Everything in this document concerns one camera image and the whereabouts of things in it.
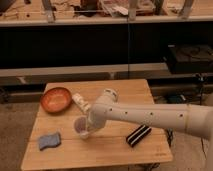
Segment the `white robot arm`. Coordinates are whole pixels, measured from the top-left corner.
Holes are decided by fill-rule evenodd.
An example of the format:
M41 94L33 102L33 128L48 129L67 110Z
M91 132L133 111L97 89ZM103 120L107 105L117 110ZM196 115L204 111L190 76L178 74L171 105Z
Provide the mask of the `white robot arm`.
M108 120L173 129L210 140L213 137L213 107L192 104L119 103L113 89L105 89L92 104L88 123L101 129Z

